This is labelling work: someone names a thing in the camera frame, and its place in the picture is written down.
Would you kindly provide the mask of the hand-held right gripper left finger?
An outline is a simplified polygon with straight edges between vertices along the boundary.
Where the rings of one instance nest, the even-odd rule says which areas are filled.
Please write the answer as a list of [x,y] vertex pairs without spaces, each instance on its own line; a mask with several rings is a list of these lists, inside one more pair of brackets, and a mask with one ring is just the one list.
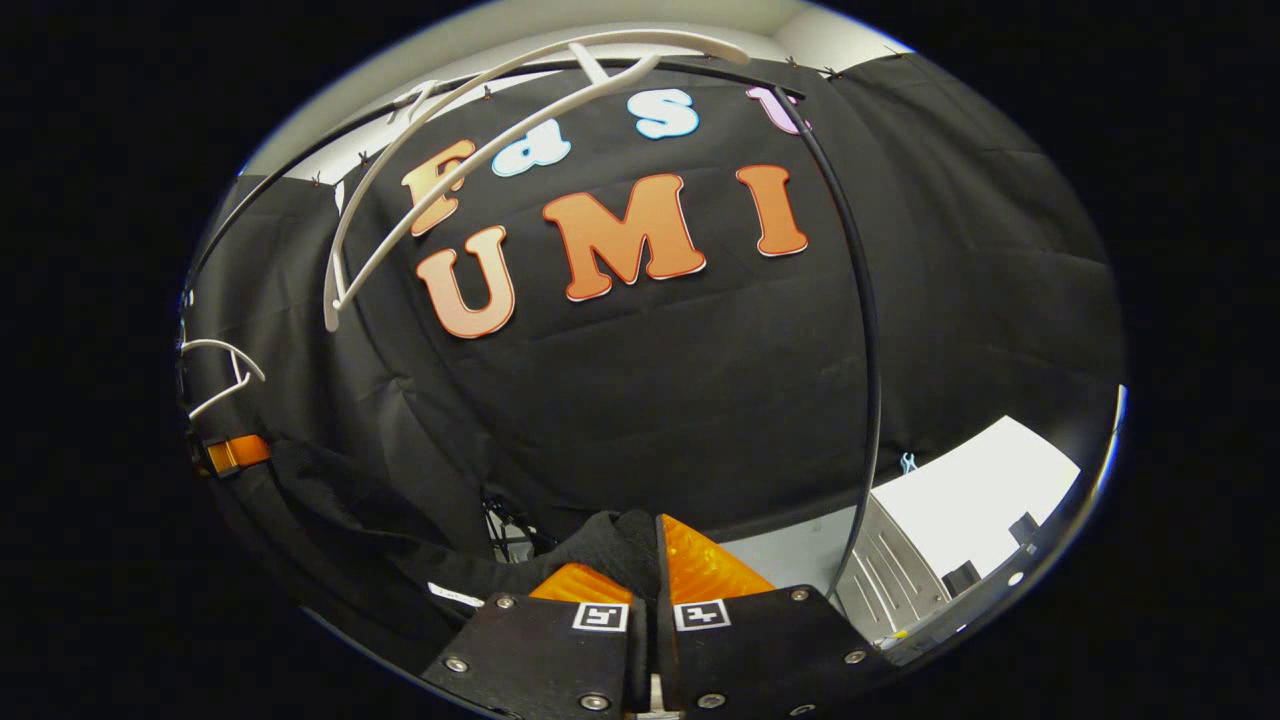
[[634,719],[650,703],[646,607],[584,564],[499,591],[421,678],[500,719]]

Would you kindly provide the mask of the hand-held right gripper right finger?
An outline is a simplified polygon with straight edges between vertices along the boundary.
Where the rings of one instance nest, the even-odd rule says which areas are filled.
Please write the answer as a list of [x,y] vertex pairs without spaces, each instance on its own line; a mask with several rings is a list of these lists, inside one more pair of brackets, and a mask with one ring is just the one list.
[[815,587],[772,585],[668,515],[655,532],[655,659],[686,719],[832,719],[900,674]]

